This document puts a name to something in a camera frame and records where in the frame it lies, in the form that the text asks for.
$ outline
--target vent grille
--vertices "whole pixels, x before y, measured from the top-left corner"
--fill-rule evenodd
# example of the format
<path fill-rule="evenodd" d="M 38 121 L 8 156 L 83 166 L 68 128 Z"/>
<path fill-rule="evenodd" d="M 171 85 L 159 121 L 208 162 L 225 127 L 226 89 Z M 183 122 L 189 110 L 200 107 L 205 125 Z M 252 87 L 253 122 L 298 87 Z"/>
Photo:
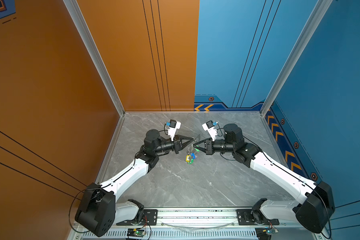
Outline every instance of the vent grille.
<path fill-rule="evenodd" d="M 127 235 L 126 230 L 109 230 L 102 238 L 105 239 L 125 239 Z M 91 232 L 84 233 L 81 239 L 97 238 Z M 194 232 L 187 233 L 176 230 L 171 230 L 168 228 L 161 228 L 152 231 L 152 236 L 150 240 L 155 239 L 257 239 L 256 231 L 254 228 L 247 228 L 245 230 L 237 229 L 224 229 L 217 231 L 205 231 L 205 232 Z"/>

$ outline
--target black stripe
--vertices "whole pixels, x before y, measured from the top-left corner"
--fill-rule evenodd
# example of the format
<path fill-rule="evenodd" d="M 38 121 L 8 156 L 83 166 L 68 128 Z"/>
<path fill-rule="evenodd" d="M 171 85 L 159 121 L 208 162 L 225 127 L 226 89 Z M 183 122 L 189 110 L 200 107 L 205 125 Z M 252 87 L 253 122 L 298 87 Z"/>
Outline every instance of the black stripe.
<path fill-rule="evenodd" d="M 346 205 L 354 204 L 354 203 L 356 203 L 356 202 L 360 202 L 360 200 L 357 200 L 357 201 L 355 201 L 355 202 L 350 202 L 350 203 L 348 203 L 348 204 L 344 204 L 344 205 L 341 205 L 341 206 L 338 206 L 338 207 L 344 207 L 344 206 L 346 206 Z"/>
<path fill-rule="evenodd" d="M 263 30 L 261 31 L 261 34 L 260 34 L 260 37 L 259 37 L 259 41 L 257 42 L 256 50 L 254 51 L 253 58 L 252 58 L 252 61 L 251 61 L 251 64 L 250 64 L 250 68 L 248 69 L 247 76 L 245 77 L 245 81 L 244 81 L 244 84 L 243 84 L 243 88 L 241 89 L 240 96 L 239 96 L 239 99 L 237 100 L 236 107 L 239 105 L 240 97 L 241 97 L 241 94 L 243 93 L 244 86 L 245 86 L 245 82 L 247 81 L 248 75 L 249 75 L 249 73 L 250 73 L 251 66 L 252 66 L 252 63 L 253 63 L 253 60 L 254 60 L 254 56 L 256 55 L 257 48 L 259 47 L 260 40 L 261 40 L 261 36 L 263 35 L 265 25 L 267 24 L 268 17 L 269 17 L 269 13 L 271 12 L 271 9 L 272 9 L 272 6 L 273 6 L 273 2 L 274 2 L 274 0 L 272 1 L 271 7 L 269 8 L 269 12 L 268 12 L 267 18 L 265 19 L 264 27 L 263 27 Z"/>
<path fill-rule="evenodd" d="M 332 230 L 336 230 L 336 229 L 343 229 L 343 228 L 349 228 L 349 227 L 358 227 L 358 226 L 360 226 L 360 224 L 359 224 L 359 225 L 348 226 L 348 227 L 332 228 Z"/>
<path fill-rule="evenodd" d="M 7 134 L 5 134 L 4 132 L 0 131 L 1 134 L 3 134 L 4 136 L 6 136 L 7 138 L 11 139 L 12 141 L 14 141 L 15 143 L 19 144 L 20 146 L 24 147 L 25 149 L 27 149 L 28 151 L 32 152 L 34 155 L 40 157 L 41 159 L 43 159 L 44 161 L 46 161 L 47 163 L 49 163 L 50 165 L 54 166 L 55 168 L 57 168 L 58 170 L 62 171 L 63 173 L 67 174 L 65 171 L 61 170 L 60 168 L 58 168 L 57 166 L 53 165 L 52 163 L 48 162 L 45 158 L 41 157 L 40 155 L 36 154 L 34 151 L 31 151 L 29 148 L 27 148 L 26 146 L 22 145 L 21 143 L 19 143 L 18 141 L 14 140 L 12 137 L 8 136 Z"/>
<path fill-rule="evenodd" d="M 163 56 L 164 56 L 164 68 L 165 68 L 165 80 L 167 81 L 168 103 L 169 103 L 169 110 L 171 110 L 171 101 L 169 100 L 169 87 L 168 87 L 167 65 L 165 64 L 164 41 L 163 41 L 163 30 L 161 29 L 160 8 L 159 8 L 159 6 L 158 6 L 158 0 L 157 0 L 157 9 L 158 9 L 158 19 L 159 19 L 159 21 L 160 21 L 161 42 L 162 42 L 162 44 L 163 44 Z"/>
<path fill-rule="evenodd" d="M 331 219 L 331 221 L 332 221 L 332 220 L 335 220 L 335 219 L 344 218 L 344 217 L 350 217 L 350 216 L 359 215 L 359 214 L 360 214 L 360 213 L 358 213 L 358 214 L 351 214 L 351 215 L 347 215 L 347 216 L 343 216 L 343 217 L 337 217 L 337 218 Z"/>
<path fill-rule="evenodd" d="M 5 167 L 7 167 L 7 168 L 10 168 L 10 169 L 18 172 L 18 173 L 21 173 L 22 175 L 25 175 L 25 176 L 27 176 L 27 177 L 30 177 L 30 178 L 32 178 L 33 180 L 36 180 L 36 181 L 38 181 L 38 182 L 40 182 L 40 183 L 42 183 L 42 184 L 45 184 L 45 185 L 47 185 L 47 186 L 49 186 L 49 187 L 52 187 L 51 185 L 46 184 L 45 182 L 42 182 L 42 181 L 40 181 L 40 180 L 37 180 L 36 178 L 31 177 L 31 176 L 29 176 L 29 175 L 27 175 L 27 174 L 25 174 L 25 173 L 23 173 L 23 172 L 20 172 L 19 170 L 16 170 L 16 169 L 14 169 L 14 168 L 12 168 L 12 167 L 10 167 L 10 166 L 8 166 L 8 165 L 5 165 L 4 163 L 1 163 L 1 162 L 0 162 L 0 164 L 3 165 L 3 166 L 5 166 Z M 68 194 L 68 193 L 66 193 L 66 192 L 63 192 L 62 190 L 59 190 L 59 189 L 57 189 L 57 188 L 55 188 L 55 187 L 52 187 L 52 188 L 53 188 L 53 189 L 56 189 L 56 190 L 58 190 L 58 191 L 60 191 L 60 192 L 62 192 L 62 193 L 64 193 L 64 194 L 67 194 L 68 196 L 71 196 L 71 197 L 74 198 L 74 196 L 72 196 L 71 194 Z"/>
<path fill-rule="evenodd" d="M 58 177 L 53 176 L 53 175 L 52 175 L 52 174 L 50 174 L 49 172 L 47 172 L 47 171 L 45 171 L 45 170 L 43 170 L 43 169 L 39 168 L 38 166 L 36 166 L 36 165 L 34 165 L 34 164 L 30 163 L 29 161 L 25 160 L 24 158 L 21 158 L 21 157 L 17 156 L 17 155 L 16 155 L 16 154 L 14 154 L 13 152 L 11 152 L 11 151 L 9 151 L 9 150 L 5 149 L 4 147 L 1 147 L 1 146 L 0 146 L 0 148 L 1 148 L 1 149 L 3 149 L 4 151 L 9 152 L 9 153 L 10 153 L 10 154 L 12 154 L 13 156 L 16 156 L 16 157 L 18 157 L 19 159 L 21 159 L 21 160 L 23 160 L 23 161 L 25 161 L 25 162 L 29 163 L 30 165 L 34 166 L 35 168 L 42 170 L 43 172 L 47 173 L 48 175 L 51 175 L 52 177 L 54 177 L 54 178 L 56 178 L 56 179 L 58 179 L 58 180 L 62 181 L 63 183 L 68 184 L 69 186 L 71 186 L 71 187 L 75 188 L 74 186 L 70 185 L 69 183 L 67 183 L 67 182 L 65 182 L 65 181 L 63 181 L 63 180 L 61 180 L 61 179 L 59 179 Z"/>
<path fill-rule="evenodd" d="M 243 77 L 243 73 L 244 73 L 244 70 L 245 70 L 245 66 L 247 65 L 248 57 L 250 56 L 252 44 L 253 44 L 253 41 L 254 41 L 254 36 L 256 36 L 257 28 L 259 27 L 260 19 L 261 19 L 261 16 L 263 15 L 263 11 L 264 11 L 264 7 L 265 7 L 265 3 L 266 3 L 266 2 L 267 2 L 267 0 L 264 1 L 263 9 L 261 10 L 261 14 L 260 14 L 260 17 L 259 17 L 259 21 L 257 22 L 256 30 L 254 31 L 254 35 L 253 35 L 252 43 L 251 43 L 251 46 L 250 46 L 250 50 L 248 51 L 248 55 L 247 55 L 247 59 L 245 60 L 243 72 L 241 73 L 241 77 L 240 77 L 239 84 L 237 85 L 236 94 L 235 94 L 235 97 L 234 97 L 233 103 L 232 103 L 232 108 L 233 108 L 233 104 L 235 103 L 235 99 L 236 99 L 237 92 L 239 91 L 239 86 L 240 86 L 240 83 L 241 83 L 241 79 L 242 79 L 242 77 Z"/>
<path fill-rule="evenodd" d="M 277 10 L 279 10 L 280 3 L 281 3 L 281 0 L 279 1 L 279 5 L 277 6 L 277 9 L 276 9 L 275 15 L 273 16 L 273 19 L 272 19 L 272 22 L 271 22 L 271 26 L 270 26 L 270 27 L 269 27 L 269 29 L 268 29 L 267 36 L 265 37 L 263 47 L 261 48 L 261 51 L 260 51 L 260 54 L 259 54 L 259 58 L 257 59 L 256 65 L 254 66 L 254 69 L 253 69 L 253 72 L 252 72 L 252 75 L 251 75 L 251 78 L 250 78 L 250 82 L 248 83 L 247 89 L 245 90 L 245 94 L 244 94 L 243 100 L 241 101 L 240 107 L 243 105 L 243 101 L 244 101 L 244 99 L 245 99 L 245 95 L 247 94 L 248 88 L 250 87 L 250 84 L 251 84 L 251 80 L 252 80 L 252 77 L 253 77 L 254 71 L 256 70 L 257 63 L 259 62 L 259 59 L 260 59 L 261 53 L 263 52 L 263 48 L 264 48 L 265 42 L 267 41 L 268 34 L 269 34 L 269 31 L 271 30 L 271 27 L 272 27 L 272 24 L 273 24 L 273 20 L 274 20 L 274 19 L 275 19 L 275 17 L 276 17 Z"/>
<path fill-rule="evenodd" d="M 156 78 L 156 85 L 157 85 L 158 99 L 159 99 L 159 101 L 160 101 L 160 108 L 161 108 L 161 110 L 163 111 L 163 107 L 161 106 L 160 91 L 158 90 L 158 82 L 157 82 L 157 75 L 156 75 L 156 68 L 155 68 L 154 54 L 153 54 L 153 52 L 152 52 L 151 38 L 149 37 L 148 22 L 147 22 L 147 15 L 145 14 L 144 0 L 141 0 L 141 2 L 143 3 L 144 16 L 145 16 L 145 23 L 147 24 L 147 32 L 148 32 L 149 46 L 151 47 L 152 62 L 154 63 L 154 71 L 155 71 L 155 78 Z"/>
<path fill-rule="evenodd" d="M 155 20 L 154 20 L 154 11 L 152 10 L 152 1 L 149 0 L 149 2 L 151 3 L 152 21 L 154 22 L 154 31 L 155 31 L 155 40 L 156 40 L 156 49 L 157 49 L 157 59 L 158 59 L 158 67 L 159 67 L 159 69 L 160 69 L 161 86 L 162 86 L 162 88 L 163 88 L 164 106 L 165 106 L 165 110 L 167 110 L 167 102 L 165 101 L 165 94 L 164 94 L 163 75 L 161 74 L 160 56 L 158 55 L 158 46 L 157 46 Z"/>

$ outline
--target metal plate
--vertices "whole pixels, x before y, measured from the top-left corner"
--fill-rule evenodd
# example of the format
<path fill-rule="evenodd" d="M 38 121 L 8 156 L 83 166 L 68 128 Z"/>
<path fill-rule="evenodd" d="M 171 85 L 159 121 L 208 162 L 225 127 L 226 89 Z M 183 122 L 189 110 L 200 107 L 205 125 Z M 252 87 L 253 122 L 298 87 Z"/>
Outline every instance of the metal plate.
<path fill-rule="evenodd" d="M 266 226 L 266 224 L 258 225 L 251 221 L 251 209 L 237 209 L 237 219 L 239 221 L 239 225 L 257 225 L 257 226 Z M 278 219 L 271 220 L 272 225 L 279 225 Z"/>
<path fill-rule="evenodd" d="M 155 226 L 157 223 L 157 209 L 144 209 L 144 216 L 147 217 L 147 223 L 150 226 Z M 144 225 L 144 221 L 139 224 L 133 224 L 131 221 L 124 221 L 116 224 L 117 226 L 140 226 Z"/>

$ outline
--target keychain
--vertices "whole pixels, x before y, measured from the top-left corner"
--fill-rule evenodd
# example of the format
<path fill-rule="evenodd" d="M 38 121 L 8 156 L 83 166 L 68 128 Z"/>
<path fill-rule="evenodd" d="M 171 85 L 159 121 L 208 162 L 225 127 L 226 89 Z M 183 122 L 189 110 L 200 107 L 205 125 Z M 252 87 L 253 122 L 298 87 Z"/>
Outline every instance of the keychain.
<path fill-rule="evenodd" d="M 188 147 L 187 149 L 187 156 L 185 158 L 185 161 L 188 163 L 188 164 L 192 164 L 193 163 L 193 160 L 195 158 L 197 158 L 197 156 L 195 155 L 199 150 L 194 148 L 193 147 L 193 144 L 195 143 L 195 139 L 193 139 L 193 142 L 191 143 L 191 146 Z"/>

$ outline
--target aluminum frame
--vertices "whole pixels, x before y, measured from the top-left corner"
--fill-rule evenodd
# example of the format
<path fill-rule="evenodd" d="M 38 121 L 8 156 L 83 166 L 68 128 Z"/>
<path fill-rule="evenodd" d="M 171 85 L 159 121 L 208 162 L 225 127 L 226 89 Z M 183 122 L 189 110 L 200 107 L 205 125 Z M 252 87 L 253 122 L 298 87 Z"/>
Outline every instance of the aluminum frame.
<path fill-rule="evenodd" d="M 304 51 L 305 47 L 307 46 L 313 33 L 316 31 L 317 26 L 321 22 L 322 18 L 324 17 L 324 15 L 327 12 L 331 3 L 332 3 L 332 0 L 318 0 L 317 1 L 315 7 L 312 10 L 311 15 L 309 16 L 295 45 L 293 46 L 291 53 L 289 54 L 286 62 L 284 63 L 284 66 L 281 69 L 279 76 L 276 78 L 276 81 L 274 82 L 271 90 L 268 93 L 267 98 L 264 101 L 263 106 L 260 109 L 260 114 L 262 116 L 265 116 L 268 109 L 271 107 L 273 101 L 276 99 L 276 96 L 279 94 L 279 91 L 283 87 L 289 74 L 291 73 L 295 64 L 299 60 L 302 52 Z"/>
<path fill-rule="evenodd" d="M 63 0 L 120 117 L 125 110 L 76 0 Z"/>

